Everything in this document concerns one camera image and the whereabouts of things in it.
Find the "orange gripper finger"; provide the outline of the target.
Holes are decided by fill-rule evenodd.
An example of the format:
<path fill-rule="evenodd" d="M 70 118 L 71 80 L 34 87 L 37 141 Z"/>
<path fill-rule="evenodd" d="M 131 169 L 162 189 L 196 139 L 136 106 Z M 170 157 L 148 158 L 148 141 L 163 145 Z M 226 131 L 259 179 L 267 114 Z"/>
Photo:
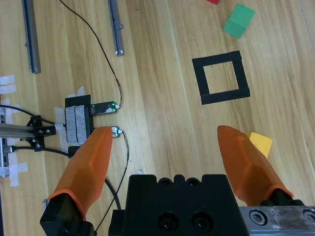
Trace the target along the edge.
<path fill-rule="evenodd" d="M 244 133 L 225 125 L 217 132 L 227 177 L 241 201 L 249 207 L 304 205 L 293 198 L 267 158 Z"/>
<path fill-rule="evenodd" d="M 47 236 L 97 234 L 86 214 L 102 193 L 112 142 L 112 128 L 98 127 L 70 158 L 40 219 Z"/>

